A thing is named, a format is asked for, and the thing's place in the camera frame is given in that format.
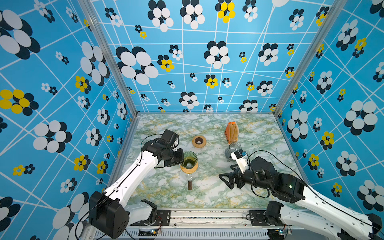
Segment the green glass dripper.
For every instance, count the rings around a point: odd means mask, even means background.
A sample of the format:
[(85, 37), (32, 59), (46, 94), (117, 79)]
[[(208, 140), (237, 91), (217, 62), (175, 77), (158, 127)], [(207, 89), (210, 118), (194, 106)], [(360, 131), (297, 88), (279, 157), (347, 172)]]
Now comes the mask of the green glass dripper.
[(186, 169), (192, 169), (194, 168), (198, 163), (198, 157), (197, 155), (192, 151), (184, 152), (184, 160), (181, 164), (182, 167)]

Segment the orange coffee filter pack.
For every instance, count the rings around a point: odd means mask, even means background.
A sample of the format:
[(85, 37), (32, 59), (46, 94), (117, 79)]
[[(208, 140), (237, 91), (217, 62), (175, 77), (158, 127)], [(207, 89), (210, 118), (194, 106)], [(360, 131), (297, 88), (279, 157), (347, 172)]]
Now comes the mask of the orange coffee filter pack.
[(239, 127), (236, 122), (227, 124), (225, 136), (229, 145), (238, 141)]

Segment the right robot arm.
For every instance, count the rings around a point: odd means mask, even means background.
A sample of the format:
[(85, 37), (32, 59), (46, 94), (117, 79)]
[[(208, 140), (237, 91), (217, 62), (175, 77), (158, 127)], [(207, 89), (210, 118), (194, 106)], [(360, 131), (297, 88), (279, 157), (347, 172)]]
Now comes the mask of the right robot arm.
[(277, 198), (270, 201), (264, 221), (271, 226), (297, 226), (330, 240), (379, 240), (383, 224), (375, 214), (361, 214), (323, 196), (303, 180), (276, 171), (273, 163), (245, 157), (219, 178), (230, 188), (262, 188)]

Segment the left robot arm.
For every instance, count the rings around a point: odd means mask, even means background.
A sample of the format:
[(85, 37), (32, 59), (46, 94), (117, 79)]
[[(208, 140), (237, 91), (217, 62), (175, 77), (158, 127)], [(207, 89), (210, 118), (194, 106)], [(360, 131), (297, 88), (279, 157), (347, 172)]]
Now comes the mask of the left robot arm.
[(160, 162), (164, 167), (179, 165), (184, 159), (183, 149), (178, 147), (180, 137), (171, 130), (155, 134), (154, 140), (141, 143), (141, 152), (133, 164), (105, 191), (94, 192), (89, 199), (89, 223), (106, 236), (117, 239), (127, 226), (156, 221), (156, 204), (142, 200), (129, 205), (129, 199), (142, 180)]

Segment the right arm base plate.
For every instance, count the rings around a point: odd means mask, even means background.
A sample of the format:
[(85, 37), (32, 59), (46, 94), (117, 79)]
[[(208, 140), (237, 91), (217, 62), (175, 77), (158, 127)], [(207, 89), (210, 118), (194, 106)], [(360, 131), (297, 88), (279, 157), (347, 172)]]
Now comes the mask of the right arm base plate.
[(279, 213), (269, 210), (250, 210), (246, 215), (246, 220), (251, 222), (253, 227), (284, 227), (280, 220)]

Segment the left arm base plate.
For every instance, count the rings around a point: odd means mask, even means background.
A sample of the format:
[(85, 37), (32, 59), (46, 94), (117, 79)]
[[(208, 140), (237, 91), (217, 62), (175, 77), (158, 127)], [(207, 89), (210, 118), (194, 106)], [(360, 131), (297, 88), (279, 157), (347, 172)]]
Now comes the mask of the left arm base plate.
[(138, 221), (136, 223), (130, 224), (130, 226), (169, 226), (171, 220), (171, 210), (157, 210), (156, 216), (153, 218), (153, 221), (150, 220)]

